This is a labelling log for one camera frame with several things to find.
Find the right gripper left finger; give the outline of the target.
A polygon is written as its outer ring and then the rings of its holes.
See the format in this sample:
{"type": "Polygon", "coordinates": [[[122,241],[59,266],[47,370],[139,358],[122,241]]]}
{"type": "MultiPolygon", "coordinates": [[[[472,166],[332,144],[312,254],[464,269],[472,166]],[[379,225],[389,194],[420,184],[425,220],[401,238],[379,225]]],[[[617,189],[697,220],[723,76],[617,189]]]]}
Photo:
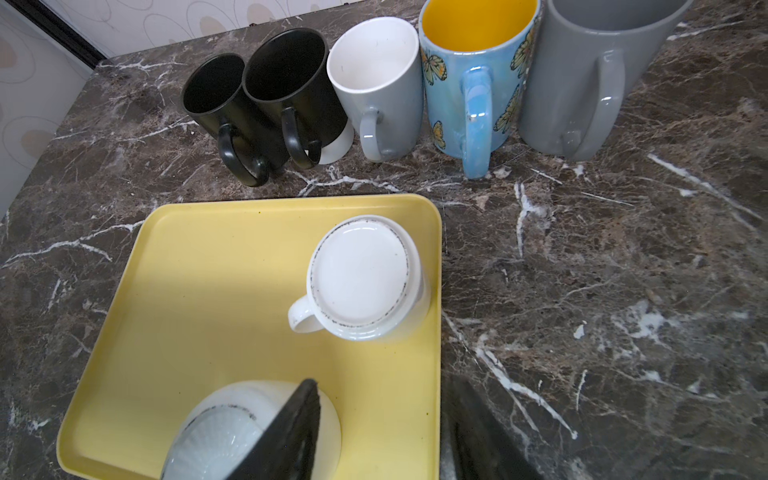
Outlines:
{"type": "Polygon", "coordinates": [[[321,419],[317,382],[303,380],[227,479],[312,477],[321,419]]]}

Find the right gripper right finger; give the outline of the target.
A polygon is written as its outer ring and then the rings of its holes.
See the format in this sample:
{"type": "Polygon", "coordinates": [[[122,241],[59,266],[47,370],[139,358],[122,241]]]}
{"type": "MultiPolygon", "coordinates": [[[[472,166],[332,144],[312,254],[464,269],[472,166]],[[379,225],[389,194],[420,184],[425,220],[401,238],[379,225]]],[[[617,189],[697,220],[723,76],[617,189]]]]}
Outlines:
{"type": "Polygon", "coordinates": [[[464,377],[446,384],[442,410],[458,479],[540,479],[501,423],[464,377]]]}

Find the black mug white base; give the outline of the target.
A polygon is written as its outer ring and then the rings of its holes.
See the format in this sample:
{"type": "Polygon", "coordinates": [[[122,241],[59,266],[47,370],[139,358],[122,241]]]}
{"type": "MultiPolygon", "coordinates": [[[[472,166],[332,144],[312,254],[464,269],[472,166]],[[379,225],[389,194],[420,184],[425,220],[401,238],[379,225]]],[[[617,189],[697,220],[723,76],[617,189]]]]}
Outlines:
{"type": "Polygon", "coordinates": [[[276,124],[302,170],[339,160],[354,139],[327,73],[328,58],[320,32],[294,28],[259,46],[242,75],[245,94],[276,124]]]}

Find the large grey mug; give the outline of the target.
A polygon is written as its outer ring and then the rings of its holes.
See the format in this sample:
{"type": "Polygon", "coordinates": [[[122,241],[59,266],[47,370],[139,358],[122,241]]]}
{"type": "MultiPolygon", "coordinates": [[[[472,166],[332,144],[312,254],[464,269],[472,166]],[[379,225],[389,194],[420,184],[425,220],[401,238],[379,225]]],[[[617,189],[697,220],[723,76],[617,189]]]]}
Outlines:
{"type": "Polygon", "coordinates": [[[592,158],[625,97],[691,5],[691,0],[547,2],[522,100],[522,140],[544,154],[592,158]]]}

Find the blue mug yellow inside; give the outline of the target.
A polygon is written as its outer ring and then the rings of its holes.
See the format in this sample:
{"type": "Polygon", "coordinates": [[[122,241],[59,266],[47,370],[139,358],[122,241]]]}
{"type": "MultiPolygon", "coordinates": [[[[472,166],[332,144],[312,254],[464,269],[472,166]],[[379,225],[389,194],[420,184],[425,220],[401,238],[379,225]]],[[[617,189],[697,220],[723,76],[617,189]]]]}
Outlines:
{"type": "Polygon", "coordinates": [[[515,127],[541,16],[528,1],[428,1],[419,16],[432,139],[482,178],[515,127]]]}

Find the small grey mug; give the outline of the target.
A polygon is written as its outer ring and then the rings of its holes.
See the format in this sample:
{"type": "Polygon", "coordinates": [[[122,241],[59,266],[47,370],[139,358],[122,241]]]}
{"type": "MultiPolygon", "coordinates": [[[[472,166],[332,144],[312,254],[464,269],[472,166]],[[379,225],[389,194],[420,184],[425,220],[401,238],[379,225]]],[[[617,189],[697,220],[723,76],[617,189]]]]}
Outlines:
{"type": "Polygon", "coordinates": [[[326,70],[367,159],[395,160],[413,150],[424,112],[413,25],[397,17],[357,24],[335,42],[326,70]]]}

